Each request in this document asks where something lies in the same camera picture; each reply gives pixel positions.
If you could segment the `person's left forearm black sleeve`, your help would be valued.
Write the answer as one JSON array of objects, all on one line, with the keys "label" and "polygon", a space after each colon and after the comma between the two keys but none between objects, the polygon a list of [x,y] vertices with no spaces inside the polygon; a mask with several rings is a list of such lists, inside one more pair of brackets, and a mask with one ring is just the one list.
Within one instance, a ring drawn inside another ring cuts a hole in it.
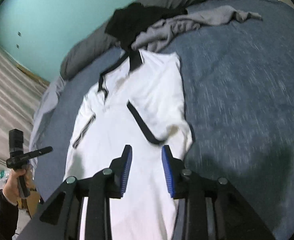
[{"label": "person's left forearm black sleeve", "polygon": [[13,205],[0,190],[0,239],[12,239],[19,218],[18,204]]}]

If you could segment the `person's left hand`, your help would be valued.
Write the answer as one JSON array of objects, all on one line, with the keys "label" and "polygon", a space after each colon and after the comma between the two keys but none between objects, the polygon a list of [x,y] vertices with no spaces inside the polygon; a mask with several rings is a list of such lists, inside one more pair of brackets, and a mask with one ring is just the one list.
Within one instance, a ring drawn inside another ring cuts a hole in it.
[{"label": "person's left hand", "polygon": [[2,189],[4,197],[9,201],[12,205],[17,206],[17,201],[20,198],[19,195],[19,186],[18,186],[18,178],[23,176],[27,182],[27,187],[31,187],[32,183],[32,172],[30,170],[11,170],[8,180],[5,186]]}]

